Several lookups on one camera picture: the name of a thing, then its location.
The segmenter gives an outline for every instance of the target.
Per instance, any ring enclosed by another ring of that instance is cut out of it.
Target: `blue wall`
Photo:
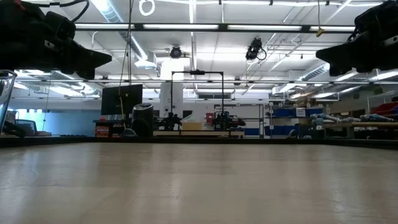
[[[99,119],[100,110],[62,110],[47,113],[43,129],[44,113],[21,113],[19,119],[36,122],[38,131],[48,131],[52,134],[74,134],[94,136],[95,123]]]

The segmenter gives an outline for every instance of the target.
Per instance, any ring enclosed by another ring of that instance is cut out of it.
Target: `computer monitor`
[[[121,86],[120,95],[123,103],[123,113],[130,114],[134,106],[142,103],[142,85]],[[119,87],[103,89],[101,114],[122,114]]]

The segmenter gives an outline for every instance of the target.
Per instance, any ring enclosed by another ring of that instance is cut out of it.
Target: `wire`
[[[321,5],[320,5],[320,0],[318,0],[318,29],[321,29]]]
[[[132,6],[134,4],[134,0],[129,1],[129,24],[131,24],[131,14],[132,14]],[[122,79],[123,79],[123,71],[124,71],[124,63],[126,62],[126,56],[129,57],[127,61],[127,75],[129,77],[129,84],[131,85],[131,47],[128,49],[131,43],[131,29],[130,26],[127,30],[127,35],[129,36],[129,40],[126,42],[126,48],[124,49],[124,57],[123,57],[123,63],[122,63],[122,72],[120,74],[120,82],[119,82],[119,99],[120,99],[120,108],[121,108],[121,113],[122,113],[122,119],[124,119],[124,110],[123,110],[123,100],[121,96],[121,86],[122,86]]]
[[[44,111],[44,117],[43,117],[43,128],[42,128],[42,131],[44,131],[45,117],[47,116],[47,108],[48,108],[48,105],[49,105],[50,86],[51,86],[51,81],[49,81],[49,90],[47,92],[47,99],[46,99],[46,102],[45,102],[45,111]]]
[[[87,11],[88,6],[90,6],[90,0],[74,0],[72,2],[68,2],[68,3],[64,3],[64,4],[61,4],[60,2],[50,2],[49,4],[39,4],[39,3],[32,3],[32,4],[35,6],[39,6],[39,7],[50,7],[50,6],[68,7],[68,6],[76,5],[81,2],[86,2],[86,6],[74,19],[71,20],[71,22],[76,22]]]

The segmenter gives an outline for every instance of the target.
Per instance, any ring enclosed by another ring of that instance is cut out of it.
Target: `glass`
[[[6,119],[8,103],[16,77],[17,74],[12,71],[0,70],[0,131]]]

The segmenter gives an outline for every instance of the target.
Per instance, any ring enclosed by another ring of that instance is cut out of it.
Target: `light fixture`
[[[354,31],[355,26],[321,26],[324,31]],[[311,26],[310,31],[317,31],[318,26]]]
[[[229,30],[283,30],[298,31],[302,26],[228,25]]]
[[[20,84],[18,82],[14,82],[14,87],[20,88],[20,89],[23,89],[23,90],[27,90],[28,89],[26,86],[24,86],[24,85],[22,85],[22,84]]]
[[[378,80],[383,80],[386,78],[391,78],[398,75],[398,71],[392,71],[392,72],[384,72],[384,73],[380,73],[379,75],[372,77],[369,79],[369,81],[374,82],[374,81],[378,81]]]
[[[32,75],[51,75],[49,72],[43,72],[40,70],[25,70],[26,72],[31,73]]]
[[[324,97],[331,96],[333,94],[335,94],[335,93],[320,93],[320,94],[313,96],[313,98],[324,98]]]
[[[144,24],[144,29],[218,29],[213,24]]]
[[[359,86],[354,86],[354,87],[345,89],[345,90],[343,90],[343,91],[340,91],[340,93],[347,93],[347,92],[352,91],[352,90],[355,90],[355,89],[357,89],[357,88],[359,88]]]
[[[298,97],[300,97],[300,96],[301,96],[300,93],[294,94],[294,95],[292,96],[292,99],[296,99],[296,98],[298,98]]]
[[[348,78],[353,77],[356,74],[358,74],[358,73],[357,72],[351,72],[351,73],[349,73],[347,75],[343,75],[342,77],[337,78],[335,81],[343,81],[343,80],[346,80]]]
[[[92,29],[92,30],[96,30],[96,29],[108,29],[108,30],[121,30],[121,29],[125,29],[128,30],[129,28],[129,24],[83,24],[83,23],[76,23],[76,29]],[[131,24],[130,25],[130,29],[134,29],[134,25]]]
[[[81,93],[60,86],[51,86],[50,90],[67,96],[83,96]]]

